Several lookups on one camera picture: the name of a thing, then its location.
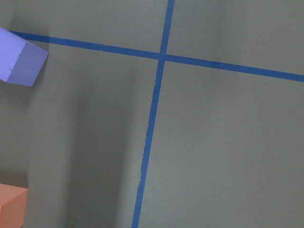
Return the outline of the purple foam block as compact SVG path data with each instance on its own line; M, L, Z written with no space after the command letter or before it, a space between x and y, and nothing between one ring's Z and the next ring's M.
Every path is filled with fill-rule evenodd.
M0 29L0 79L1 81L33 86L48 52L12 32Z

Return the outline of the orange foam block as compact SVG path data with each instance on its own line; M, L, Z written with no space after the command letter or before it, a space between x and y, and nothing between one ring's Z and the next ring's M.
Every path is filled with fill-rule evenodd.
M27 188L0 184L0 227L21 228L24 225Z

